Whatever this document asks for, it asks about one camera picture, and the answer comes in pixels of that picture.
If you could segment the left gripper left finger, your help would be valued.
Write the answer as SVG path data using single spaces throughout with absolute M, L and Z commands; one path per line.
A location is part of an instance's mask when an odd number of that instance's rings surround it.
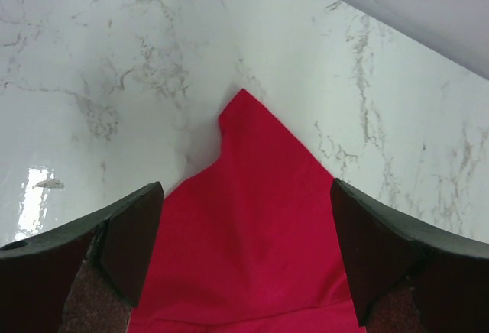
M 60 227 L 1 248 L 3 332 L 126 332 L 164 191 L 149 183 Z

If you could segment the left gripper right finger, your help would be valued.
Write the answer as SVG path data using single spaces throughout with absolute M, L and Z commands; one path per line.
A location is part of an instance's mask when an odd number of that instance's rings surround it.
M 488 245 L 335 179 L 332 212 L 358 323 L 368 332 L 486 332 Z

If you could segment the red t-shirt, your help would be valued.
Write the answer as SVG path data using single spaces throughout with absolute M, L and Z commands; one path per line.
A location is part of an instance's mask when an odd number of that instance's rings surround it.
M 248 91 L 219 158 L 164 201 L 131 332 L 358 332 L 332 175 Z

